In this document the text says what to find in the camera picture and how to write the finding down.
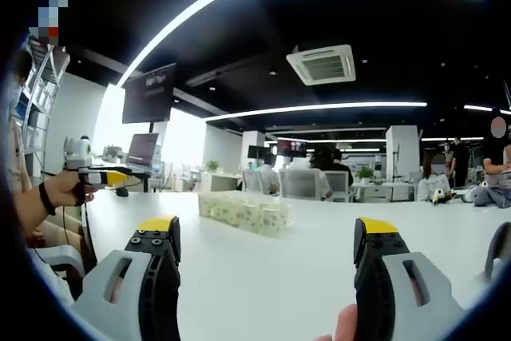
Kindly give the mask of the person's right hand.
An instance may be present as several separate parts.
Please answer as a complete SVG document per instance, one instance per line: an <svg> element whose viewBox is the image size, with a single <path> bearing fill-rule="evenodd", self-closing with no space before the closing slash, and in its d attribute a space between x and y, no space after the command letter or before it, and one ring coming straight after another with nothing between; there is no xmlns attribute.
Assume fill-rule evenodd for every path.
<svg viewBox="0 0 511 341"><path fill-rule="evenodd" d="M354 341L357 329L358 309L351 304L342 309L337 318L334 335L321 335L315 341Z"/></svg>

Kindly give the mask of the person's left hand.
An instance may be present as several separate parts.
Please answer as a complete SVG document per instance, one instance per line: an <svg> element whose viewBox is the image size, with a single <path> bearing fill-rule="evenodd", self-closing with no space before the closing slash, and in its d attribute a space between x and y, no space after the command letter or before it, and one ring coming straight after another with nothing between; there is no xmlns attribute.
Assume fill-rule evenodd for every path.
<svg viewBox="0 0 511 341"><path fill-rule="evenodd" d="M84 184L80 174L74 171L63 171L52 176L45 182L47 196L55 207L82 206L94 199L97 188Z"/></svg>

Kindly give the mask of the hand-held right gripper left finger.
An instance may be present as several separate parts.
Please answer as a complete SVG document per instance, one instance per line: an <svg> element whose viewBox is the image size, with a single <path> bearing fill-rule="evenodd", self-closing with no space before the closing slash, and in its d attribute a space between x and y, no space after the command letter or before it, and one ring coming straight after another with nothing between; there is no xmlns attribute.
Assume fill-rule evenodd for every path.
<svg viewBox="0 0 511 341"><path fill-rule="evenodd" d="M180 221L150 219L83 279L69 310L101 340L179 340Z"/></svg>

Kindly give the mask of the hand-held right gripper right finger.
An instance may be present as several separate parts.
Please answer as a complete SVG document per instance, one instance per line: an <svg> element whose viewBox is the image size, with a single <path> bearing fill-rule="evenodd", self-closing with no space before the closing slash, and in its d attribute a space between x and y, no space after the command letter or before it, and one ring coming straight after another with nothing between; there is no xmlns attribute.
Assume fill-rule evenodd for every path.
<svg viewBox="0 0 511 341"><path fill-rule="evenodd" d="M387 221L355 221L354 265L358 340L441 340L465 314L447 276Z"/></svg>

